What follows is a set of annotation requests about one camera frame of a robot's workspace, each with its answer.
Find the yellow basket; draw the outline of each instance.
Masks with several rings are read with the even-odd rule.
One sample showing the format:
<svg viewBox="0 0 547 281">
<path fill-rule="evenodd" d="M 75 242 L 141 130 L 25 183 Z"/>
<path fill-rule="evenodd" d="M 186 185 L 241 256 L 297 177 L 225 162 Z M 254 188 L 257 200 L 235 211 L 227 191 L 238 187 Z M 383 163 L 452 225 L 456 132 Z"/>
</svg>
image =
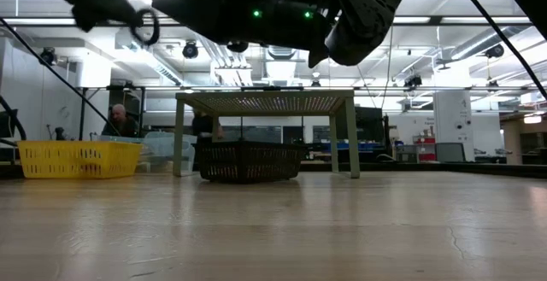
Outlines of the yellow basket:
<svg viewBox="0 0 547 281">
<path fill-rule="evenodd" d="M 101 141 L 20 141 L 29 179 L 108 179 L 132 176 L 142 144 Z"/>
</svg>

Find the man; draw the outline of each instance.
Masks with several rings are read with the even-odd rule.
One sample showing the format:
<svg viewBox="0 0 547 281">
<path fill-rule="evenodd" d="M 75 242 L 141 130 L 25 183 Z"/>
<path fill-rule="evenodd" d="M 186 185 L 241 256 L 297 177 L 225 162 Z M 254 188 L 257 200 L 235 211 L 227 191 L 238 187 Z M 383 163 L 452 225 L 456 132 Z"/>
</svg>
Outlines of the man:
<svg viewBox="0 0 547 281">
<path fill-rule="evenodd" d="M 194 109 L 194 119 L 191 121 L 191 131 L 197 137 L 199 143 L 211 143 L 213 141 L 213 117 Z M 222 126 L 219 124 L 218 138 L 224 137 Z"/>
<path fill-rule="evenodd" d="M 123 105 L 117 104 L 112 107 L 109 121 L 118 130 L 120 135 L 110 127 L 110 124 L 104 126 L 103 132 L 101 133 L 102 135 L 128 138 L 136 138 L 138 136 L 137 122 L 133 118 L 127 116 L 126 108 Z"/>
</svg>

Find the brown basket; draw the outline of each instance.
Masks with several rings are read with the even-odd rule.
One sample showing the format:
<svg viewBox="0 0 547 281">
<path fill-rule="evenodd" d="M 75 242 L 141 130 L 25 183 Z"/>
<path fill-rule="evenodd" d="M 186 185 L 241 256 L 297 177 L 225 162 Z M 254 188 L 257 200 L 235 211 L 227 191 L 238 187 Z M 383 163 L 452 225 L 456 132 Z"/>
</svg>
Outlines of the brown basket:
<svg viewBox="0 0 547 281">
<path fill-rule="evenodd" d="M 202 178 L 233 184 L 295 178 L 306 151 L 302 145 L 248 141 L 195 146 Z"/>
</svg>

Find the wooden table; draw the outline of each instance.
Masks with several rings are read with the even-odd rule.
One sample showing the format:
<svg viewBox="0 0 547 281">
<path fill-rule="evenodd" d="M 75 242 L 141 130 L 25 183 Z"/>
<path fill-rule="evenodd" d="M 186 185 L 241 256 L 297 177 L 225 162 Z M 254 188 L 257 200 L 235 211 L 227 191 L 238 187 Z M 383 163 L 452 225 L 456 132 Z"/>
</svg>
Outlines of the wooden table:
<svg viewBox="0 0 547 281">
<path fill-rule="evenodd" d="M 331 127 L 332 171 L 338 172 L 336 114 L 345 111 L 350 142 L 350 176 L 359 178 L 354 91 L 247 91 L 178 93 L 174 136 L 173 174 L 181 175 L 185 105 L 214 119 L 213 141 L 217 141 L 219 117 L 328 116 Z"/>
</svg>

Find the green led light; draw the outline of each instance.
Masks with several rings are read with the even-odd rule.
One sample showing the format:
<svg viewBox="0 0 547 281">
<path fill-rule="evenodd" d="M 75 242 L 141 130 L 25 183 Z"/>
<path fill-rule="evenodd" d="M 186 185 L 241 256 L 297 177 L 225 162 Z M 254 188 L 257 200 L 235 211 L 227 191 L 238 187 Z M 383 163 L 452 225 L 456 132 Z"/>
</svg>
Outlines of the green led light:
<svg viewBox="0 0 547 281">
<path fill-rule="evenodd" d="M 259 9 L 253 10 L 253 17 L 254 18 L 261 18 L 262 17 L 262 11 Z"/>
</svg>

